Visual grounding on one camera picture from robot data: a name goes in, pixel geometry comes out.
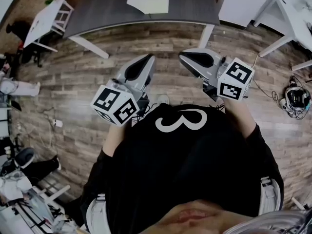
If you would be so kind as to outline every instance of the tabletop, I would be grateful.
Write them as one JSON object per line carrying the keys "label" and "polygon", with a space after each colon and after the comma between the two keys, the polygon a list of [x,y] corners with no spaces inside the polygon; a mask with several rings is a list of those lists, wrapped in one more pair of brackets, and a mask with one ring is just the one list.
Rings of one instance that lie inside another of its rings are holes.
{"label": "tabletop", "polygon": [[169,0],[169,13],[144,14],[127,0],[79,0],[64,38],[117,25],[152,21],[219,24],[215,0]]}
{"label": "tabletop", "polygon": [[24,47],[50,32],[53,22],[64,1],[65,0],[54,0],[36,15],[26,37]]}
{"label": "tabletop", "polygon": [[312,51],[312,35],[306,22],[301,18],[296,9],[287,0],[276,0],[282,11],[284,19],[292,28],[292,34],[305,48]]}

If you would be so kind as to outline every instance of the transparent goggles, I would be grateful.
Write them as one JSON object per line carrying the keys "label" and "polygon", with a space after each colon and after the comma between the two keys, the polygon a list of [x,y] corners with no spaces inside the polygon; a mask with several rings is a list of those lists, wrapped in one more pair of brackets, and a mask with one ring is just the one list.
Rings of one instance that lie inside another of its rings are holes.
{"label": "transparent goggles", "polygon": [[223,234],[311,234],[312,210],[276,211],[238,224]]}

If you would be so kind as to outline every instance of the black pants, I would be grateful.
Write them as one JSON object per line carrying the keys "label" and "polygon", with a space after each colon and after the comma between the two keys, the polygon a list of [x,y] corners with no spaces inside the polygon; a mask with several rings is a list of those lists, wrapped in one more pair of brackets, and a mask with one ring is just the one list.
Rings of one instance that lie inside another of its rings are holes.
{"label": "black pants", "polygon": [[58,160],[53,158],[47,161],[31,163],[25,169],[21,169],[21,171],[27,176],[30,183],[34,186],[51,172],[55,171],[58,167]]}

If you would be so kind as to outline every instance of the forearm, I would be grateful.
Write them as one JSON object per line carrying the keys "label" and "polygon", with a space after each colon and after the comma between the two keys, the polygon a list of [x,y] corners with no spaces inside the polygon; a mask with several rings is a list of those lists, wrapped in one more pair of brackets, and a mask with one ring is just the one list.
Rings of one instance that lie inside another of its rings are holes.
{"label": "forearm", "polygon": [[103,144],[103,152],[112,157],[114,155],[115,149],[123,141],[126,131],[131,127],[131,121],[123,125],[122,127],[117,127],[111,125],[108,131],[108,135]]}
{"label": "forearm", "polygon": [[256,122],[246,103],[226,98],[223,101],[226,115],[237,126],[243,137],[247,138],[255,129]]}

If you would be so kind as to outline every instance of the white box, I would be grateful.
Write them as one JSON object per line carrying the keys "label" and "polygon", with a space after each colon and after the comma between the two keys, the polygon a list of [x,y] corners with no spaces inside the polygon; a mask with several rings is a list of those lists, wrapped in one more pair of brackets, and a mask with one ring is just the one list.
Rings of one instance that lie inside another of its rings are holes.
{"label": "white box", "polygon": [[132,94],[101,85],[90,106],[107,122],[124,125],[139,111]]}
{"label": "white box", "polygon": [[235,58],[218,79],[217,95],[242,100],[254,76],[254,69]]}

